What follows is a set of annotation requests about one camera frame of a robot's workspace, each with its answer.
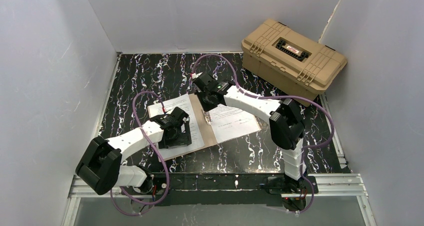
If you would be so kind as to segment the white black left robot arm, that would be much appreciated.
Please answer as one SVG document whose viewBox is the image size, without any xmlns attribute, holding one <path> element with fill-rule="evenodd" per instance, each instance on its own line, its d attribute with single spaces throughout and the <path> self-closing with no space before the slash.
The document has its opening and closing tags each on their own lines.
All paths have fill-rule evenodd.
<svg viewBox="0 0 424 226">
<path fill-rule="evenodd" d="M 123 162 L 150 145 L 166 149 L 191 142 L 189 114 L 175 107 L 170 113 L 153 116 L 122 135 L 93 138 L 75 173 L 98 195 L 113 187 L 134 187 L 142 194 L 151 194 L 155 188 L 153 173 L 142 166 L 125 166 Z"/>
</svg>

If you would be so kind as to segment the silver folder clip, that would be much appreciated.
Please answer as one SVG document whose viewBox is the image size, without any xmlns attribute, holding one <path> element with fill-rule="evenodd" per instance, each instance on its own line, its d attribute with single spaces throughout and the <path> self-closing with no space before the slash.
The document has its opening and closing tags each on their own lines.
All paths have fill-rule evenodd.
<svg viewBox="0 0 424 226">
<path fill-rule="evenodd" d="M 213 120 L 212 120 L 210 113 L 208 111 L 204 111 L 203 114 L 204 114 L 204 117 L 205 117 L 207 124 L 211 125 Z"/>
</svg>

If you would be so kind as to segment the beige paper folder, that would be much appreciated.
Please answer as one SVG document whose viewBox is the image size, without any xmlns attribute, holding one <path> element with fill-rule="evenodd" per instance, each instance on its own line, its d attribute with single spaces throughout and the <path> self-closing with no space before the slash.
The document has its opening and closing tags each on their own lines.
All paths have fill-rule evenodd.
<svg viewBox="0 0 424 226">
<path fill-rule="evenodd" d="M 201 104 L 197 98 L 197 96 L 195 96 L 194 94 L 189 94 L 189 98 L 191 101 L 191 105 L 193 107 L 194 110 L 194 115 L 195 118 L 197 120 L 199 129 L 200 129 L 200 133 L 204 142 L 204 146 L 201 147 L 198 150 L 210 147 L 210 146 L 214 146 L 217 145 L 217 140 L 214 136 L 213 130 L 211 125 L 208 125 L 205 117 L 204 117 L 204 111 L 201 107 Z"/>
</svg>

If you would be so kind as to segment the printed white paper sheet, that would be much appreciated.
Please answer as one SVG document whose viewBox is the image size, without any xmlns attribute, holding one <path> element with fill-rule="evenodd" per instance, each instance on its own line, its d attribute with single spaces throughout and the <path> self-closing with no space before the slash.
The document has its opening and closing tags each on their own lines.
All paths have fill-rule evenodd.
<svg viewBox="0 0 424 226">
<path fill-rule="evenodd" d="M 165 127 L 157 144 L 164 160 L 170 160 L 203 147 L 204 141 L 188 94 L 147 107 L 148 115 Z"/>
</svg>

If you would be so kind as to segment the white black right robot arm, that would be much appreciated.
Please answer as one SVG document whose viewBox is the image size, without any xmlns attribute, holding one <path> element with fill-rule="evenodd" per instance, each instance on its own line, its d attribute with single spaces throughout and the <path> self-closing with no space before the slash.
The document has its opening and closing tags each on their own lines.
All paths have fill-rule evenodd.
<svg viewBox="0 0 424 226">
<path fill-rule="evenodd" d="M 217 81 L 206 72 L 193 73 L 191 78 L 196 87 L 195 95 L 205 112 L 224 105 L 243 110 L 266 122 L 272 141 L 283 154 L 284 184 L 288 191 L 300 191 L 302 196 L 306 196 L 306 187 L 310 187 L 310 193 L 315 192 L 313 183 L 307 179 L 303 149 L 305 124 L 295 102 L 265 99 L 231 81 Z"/>
</svg>

